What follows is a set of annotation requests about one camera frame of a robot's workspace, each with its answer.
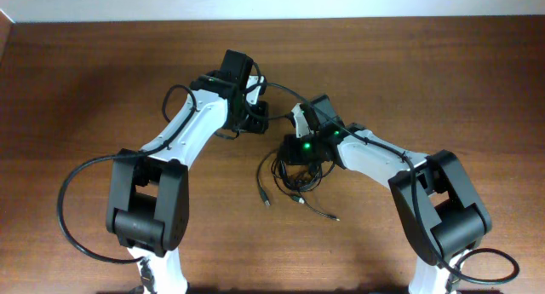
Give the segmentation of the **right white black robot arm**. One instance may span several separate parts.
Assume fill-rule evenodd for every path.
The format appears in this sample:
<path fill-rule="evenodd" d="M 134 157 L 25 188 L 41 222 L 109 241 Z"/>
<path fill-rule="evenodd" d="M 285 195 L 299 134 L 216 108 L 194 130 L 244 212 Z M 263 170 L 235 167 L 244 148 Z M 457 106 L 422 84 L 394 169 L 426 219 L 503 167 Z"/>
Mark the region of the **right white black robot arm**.
<path fill-rule="evenodd" d="M 327 95 L 298 103 L 295 133 L 280 146 L 276 170 L 294 195 L 317 185 L 324 162 L 384 186 L 417 255 L 410 293 L 455 293 L 463 263 L 491 231 L 491 216 L 457 156 L 404 150 L 358 124 L 345 125 Z"/>

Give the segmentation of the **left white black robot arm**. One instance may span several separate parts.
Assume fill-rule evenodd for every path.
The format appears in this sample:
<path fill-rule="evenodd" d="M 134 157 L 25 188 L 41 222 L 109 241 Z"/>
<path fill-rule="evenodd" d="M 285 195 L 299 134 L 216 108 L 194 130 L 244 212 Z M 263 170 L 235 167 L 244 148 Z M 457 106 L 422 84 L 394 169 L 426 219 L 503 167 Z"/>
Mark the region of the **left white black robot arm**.
<path fill-rule="evenodd" d="M 260 134 L 267 115 L 259 101 L 265 77 L 252 75 L 256 63 L 227 50 L 221 67 L 187 86 L 182 109 L 140 151 L 121 150 L 112 166 L 106 229 L 117 236 L 138 267 L 139 293 L 184 293 L 178 246 L 189 220 L 189 170 L 219 129 Z"/>

